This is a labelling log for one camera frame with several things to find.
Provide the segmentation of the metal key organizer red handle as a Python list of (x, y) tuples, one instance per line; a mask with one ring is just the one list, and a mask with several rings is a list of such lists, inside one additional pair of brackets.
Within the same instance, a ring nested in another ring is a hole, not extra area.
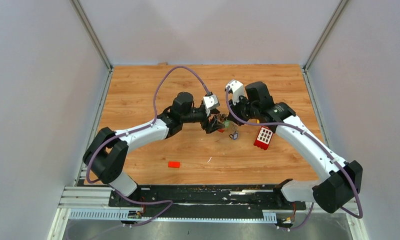
[(224, 125), (223, 128), (218, 129), (218, 132), (229, 132), (230, 134), (238, 132), (238, 125), (227, 119), (227, 115), (225, 113), (219, 113), (217, 115), (218, 121)]

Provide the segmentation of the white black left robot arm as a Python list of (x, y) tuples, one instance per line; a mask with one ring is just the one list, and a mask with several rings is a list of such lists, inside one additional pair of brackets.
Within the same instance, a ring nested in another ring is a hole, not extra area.
[(130, 207), (141, 200), (138, 184), (123, 171), (128, 153), (149, 143), (168, 139), (183, 128), (186, 123), (200, 123), (207, 134), (224, 128), (219, 122), (220, 103), (215, 94), (204, 96), (199, 107), (188, 92), (180, 92), (172, 104), (153, 120), (136, 127), (113, 131), (101, 129), (83, 156), (84, 164), (98, 177), (122, 194), (122, 201)]

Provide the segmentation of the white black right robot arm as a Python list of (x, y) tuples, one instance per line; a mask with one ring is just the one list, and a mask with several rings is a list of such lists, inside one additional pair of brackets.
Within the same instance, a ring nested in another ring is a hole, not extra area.
[(309, 163), (317, 181), (287, 179), (273, 195), (274, 204), (285, 209), (293, 202), (318, 204), (327, 213), (341, 209), (353, 217), (363, 217), (360, 193), (363, 167), (348, 162), (317, 138), (286, 103), (275, 103), (265, 83), (244, 86), (231, 80), (225, 87), (229, 119), (243, 124), (268, 127), (287, 141)]

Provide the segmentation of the key with green tag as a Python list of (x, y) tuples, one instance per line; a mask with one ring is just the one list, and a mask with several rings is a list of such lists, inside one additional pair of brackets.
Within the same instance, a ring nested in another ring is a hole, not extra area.
[(232, 127), (231, 121), (229, 121), (229, 120), (226, 120), (223, 124), (224, 124), (224, 129), (226, 131), (228, 131)]

